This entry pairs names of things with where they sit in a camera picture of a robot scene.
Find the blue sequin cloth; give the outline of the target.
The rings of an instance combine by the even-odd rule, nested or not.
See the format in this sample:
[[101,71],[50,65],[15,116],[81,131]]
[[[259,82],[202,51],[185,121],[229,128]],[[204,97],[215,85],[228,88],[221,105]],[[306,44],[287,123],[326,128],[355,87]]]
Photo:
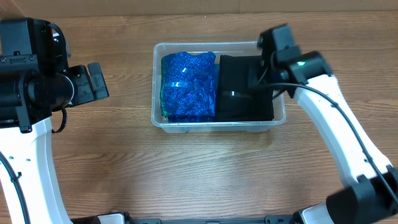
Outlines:
[[161,60],[160,107],[170,123],[203,123],[215,118],[213,52],[168,54]]

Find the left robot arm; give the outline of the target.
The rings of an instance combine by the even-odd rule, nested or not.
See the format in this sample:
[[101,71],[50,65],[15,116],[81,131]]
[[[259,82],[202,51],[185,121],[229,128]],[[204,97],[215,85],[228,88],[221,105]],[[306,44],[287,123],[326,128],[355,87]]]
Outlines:
[[1,187],[13,223],[70,223],[52,155],[56,111],[109,96],[98,63],[68,65],[49,21],[1,21]]

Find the blue denim jeans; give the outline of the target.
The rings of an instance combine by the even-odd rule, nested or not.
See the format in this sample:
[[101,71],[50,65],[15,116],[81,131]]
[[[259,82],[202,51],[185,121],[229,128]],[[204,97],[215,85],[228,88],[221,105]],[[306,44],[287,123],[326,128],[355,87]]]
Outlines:
[[220,80],[220,65],[219,64],[214,65],[213,76],[214,76],[215,94],[217,94],[218,87],[219,87],[219,80]]

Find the large black garment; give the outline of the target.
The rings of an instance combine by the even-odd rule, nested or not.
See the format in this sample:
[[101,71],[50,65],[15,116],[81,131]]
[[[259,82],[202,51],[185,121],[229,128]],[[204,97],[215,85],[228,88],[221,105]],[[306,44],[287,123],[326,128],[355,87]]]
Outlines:
[[271,121],[271,91],[254,91],[262,71],[261,56],[220,56],[215,121]]

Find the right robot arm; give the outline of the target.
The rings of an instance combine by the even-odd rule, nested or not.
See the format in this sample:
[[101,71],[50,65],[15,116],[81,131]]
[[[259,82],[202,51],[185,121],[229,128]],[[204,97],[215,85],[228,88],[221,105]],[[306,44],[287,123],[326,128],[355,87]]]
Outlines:
[[295,212],[292,223],[375,223],[397,215],[397,169],[370,140],[318,51],[302,53],[289,25],[259,36],[258,90],[288,92],[312,119],[338,168],[342,190]]

